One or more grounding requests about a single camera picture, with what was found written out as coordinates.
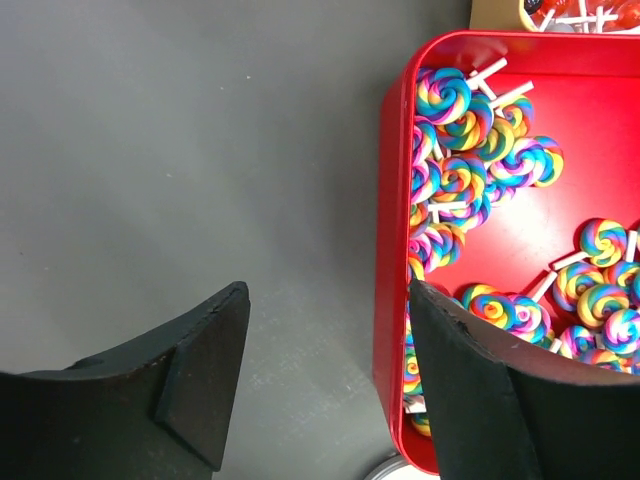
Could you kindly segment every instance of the yellow container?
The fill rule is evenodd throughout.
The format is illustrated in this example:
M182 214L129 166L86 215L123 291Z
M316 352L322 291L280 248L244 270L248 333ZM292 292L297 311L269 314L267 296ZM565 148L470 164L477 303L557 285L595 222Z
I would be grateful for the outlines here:
M469 27L477 30L527 30L535 32L524 0L473 0Z

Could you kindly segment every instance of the rainbow swirl lollipop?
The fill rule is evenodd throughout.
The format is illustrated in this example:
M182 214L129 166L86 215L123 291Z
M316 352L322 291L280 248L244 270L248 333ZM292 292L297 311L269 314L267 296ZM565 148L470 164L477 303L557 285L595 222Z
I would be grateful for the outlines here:
M420 435L425 437L431 436L431 425L429 424L429 417L426 413L414 413L411 415L411 425L415 428Z
M411 168L411 203L422 203L440 188L440 167L427 159Z
M632 357L640 349L640 314L630 309L614 312L602 329L602 343L619 357Z
M640 272L640 263L620 261L605 268L602 276L607 283L617 285L630 293L631 285L638 272Z
M464 291L462 297L460 297L460 304L465 309L469 310L471 300L476 298L478 295L490 295L492 293L498 293L498 289L490 285L485 285L484 283L475 283Z
M504 118L496 117L487 138L478 144L473 153L483 162L502 160L513 148L516 136L511 124Z
M474 297L469 304L469 311L476 317L508 332L513 331L518 323L515 306L507 296L499 293Z
M589 288L603 283L604 278L597 267L578 262L558 272L551 293L560 308L575 312L580 296Z
M580 248L598 267L610 267L620 261L627 248L627 232L613 220L594 218L580 234Z
M467 205L466 208L456 208L440 212L440 220L456 225L463 232L477 228L487 221L491 214L491 201L482 195Z
M427 228L429 223L429 210L427 206L420 203L418 205L411 205L409 211L409 236L417 237L421 235Z
M525 295L509 295L516 309L516 324L511 333L534 345L543 343L551 330L549 312Z
M513 126L516 138L524 137L533 123L533 105L527 97L521 95L510 105L502 108L505 118Z
M416 115L413 125L413 162L426 160L437 141L436 129L425 117Z
M452 223L435 223L427 228L427 235L430 235L431 230L438 234L432 238L432 244L437 244L435 248L439 250L438 266L446 267L457 262L465 244L464 232Z
M621 363L620 358L609 350L589 350L580 356L580 361L582 363L595 365L615 372L627 372L627 369Z
M462 117L471 103L471 89L456 68L440 68L418 74L416 110L434 125Z
M548 187L554 184L562 174L562 170L564 169L564 153L552 138L538 136L534 137L534 139L542 145L546 153L546 162L540 179L534 182L533 185L536 187Z
M422 383L418 372L418 359L413 347L407 347L404 355L404 385L405 395L422 395Z
M596 337L582 325L565 329L558 339L562 342L558 353L567 358L578 358L583 353L596 348Z
M479 145L493 126L489 97L474 93L468 110L456 121L436 127L438 140L452 150L470 150Z
M494 162L489 171L497 183L506 187L528 187L544 173L547 153L533 138L518 138L505 158Z
M625 291L615 285L596 285L580 295L576 309L587 328L599 330L618 310L629 308Z

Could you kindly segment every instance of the white lollipop stick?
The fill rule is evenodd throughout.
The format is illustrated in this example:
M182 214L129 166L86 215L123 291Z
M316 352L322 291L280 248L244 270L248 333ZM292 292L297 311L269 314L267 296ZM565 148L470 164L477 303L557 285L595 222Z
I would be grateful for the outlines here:
M535 293L531 295L531 300L536 303L539 302L557 277L558 274L556 272L549 272Z
M568 257L553 262L551 264L551 268L557 272L558 270L562 270L564 267L568 267L569 265L579 262L580 260L584 260L585 258L589 258L589 254L586 252L572 253Z
M520 85L519 87L514 88L510 92L500 95L498 98L496 98L491 103L489 103L489 108L493 110L496 107L502 107L504 105L508 105L513 100L518 98L520 95L527 93L529 90L533 90L532 81L528 81L524 85Z
M448 212L449 210L456 210L459 208L466 208L466 202L448 202L448 203L430 203L427 210L430 212Z
M538 31L544 32L547 29L547 27L549 26L549 23L551 23L551 19L553 18L553 16L555 14L556 14L556 9L555 8L550 8L549 11L547 12L547 14L544 16L544 20L542 20L542 23L538 27Z
M489 78L491 75L496 73L498 70L500 70L501 68L504 68L506 65L507 65L507 59L502 57L500 60L498 60L497 62L493 62L484 70L480 70L475 75L473 75L472 73L471 78L467 80L467 85L471 90L477 90L478 88L480 88L480 82L483 82L484 80Z
M560 347L562 346L562 341L559 338L556 338L553 343L551 343L551 346L549 347L549 351L552 353L558 353L558 350L560 350Z
M629 236L627 237L627 252L624 256L625 262L633 262L636 256L636 248L638 245L638 232L636 230L629 230Z
M471 72L470 75L473 78L477 74L478 74L478 72L476 70L474 70L473 72ZM495 100L496 98L498 98L496 96L495 92L493 90L491 90L491 87L489 86L489 84L487 82L485 82L484 80L481 80L478 83L478 88L480 89L480 91L482 93L484 93L487 97L489 97L489 100ZM504 112L502 111L502 108L500 108L500 107L496 108L496 113L504 118Z

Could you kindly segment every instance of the red container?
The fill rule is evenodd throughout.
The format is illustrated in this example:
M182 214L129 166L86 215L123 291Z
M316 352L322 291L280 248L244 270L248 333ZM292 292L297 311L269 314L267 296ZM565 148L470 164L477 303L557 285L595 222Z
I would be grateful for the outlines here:
M637 227L640 218L638 37L459 31L414 55L382 106L373 373L398 450L431 473L438 471L433 444L402 411L414 79L422 66L470 72L503 56L509 64L489 84L501 93L533 81L532 134L560 143L565 170L551 187L520 189L494 208L487 223L468 233L461 259L427 281L456 295L471 282L528 293L551 261L575 250L585 220ZM568 319L543 304L558 333Z

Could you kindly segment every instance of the gray surface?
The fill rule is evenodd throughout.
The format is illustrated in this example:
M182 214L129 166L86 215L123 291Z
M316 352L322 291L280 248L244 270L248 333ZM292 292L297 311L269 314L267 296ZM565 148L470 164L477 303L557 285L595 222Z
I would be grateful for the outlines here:
M464 0L0 2L0 367L61 368L228 282L253 314L220 480L356 479L378 108Z

